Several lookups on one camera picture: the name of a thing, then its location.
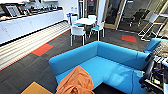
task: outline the orange fabric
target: orange fabric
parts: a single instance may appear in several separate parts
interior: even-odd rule
[[[42,87],[41,85],[33,82],[29,85],[21,94],[52,94],[50,91]]]
[[[89,74],[80,66],[75,67],[57,87],[56,94],[94,94]]]

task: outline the doorway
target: doorway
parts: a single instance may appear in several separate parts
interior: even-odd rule
[[[153,13],[164,13],[167,9],[164,8],[166,2],[167,0],[127,0],[118,29],[139,33]]]
[[[98,10],[98,2],[99,0],[85,0],[85,8],[84,8],[84,13],[85,13],[85,18],[88,17],[88,15],[97,15],[97,10]]]
[[[105,28],[117,29],[127,0],[106,0]]]

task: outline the sofa cushion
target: sofa cushion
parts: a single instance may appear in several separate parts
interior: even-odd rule
[[[91,76],[94,84],[93,89],[104,82],[125,93],[131,93],[132,91],[132,75],[134,69],[131,67],[127,67],[99,56],[95,56],[79,66],[86,70]],[[59,83],[61,79],[68,75],[72,70],[73,68],[57,75],[57,82]]]
[[[133,90],[132,94],[147,94],[145,88],[141,88],[141,84],[139,83],[139,80],[143,77],[143,72],[139,70],[134,70],[133,71]]]

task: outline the wall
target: wall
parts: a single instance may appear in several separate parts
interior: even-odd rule
[[[64,12],[64,20],[67,20],[66,14],[68,13],[79,13],[79,6],[78,6],[78,0],[59,0],[58,6],[63,7]]]
[[[58,1],[50,1],[50,2],[43,2],[43,0],[41,0],[41,3],[39,2],[39,0],[35,0],[36,2],[30,2],[30,3],[26,3],[26,8],[30,8],[31,6],[33,6],[34,8],[42,8],[42,7],[47,7],[47,6],[57,6],[58,5]]]

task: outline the door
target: door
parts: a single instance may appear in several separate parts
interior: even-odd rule
[[[99,0],[84,0],[84,17],[88,15],[96,15],[98,10]]]
[[[103,21],[105,28],[117,29],[127,0],[106,0]]]

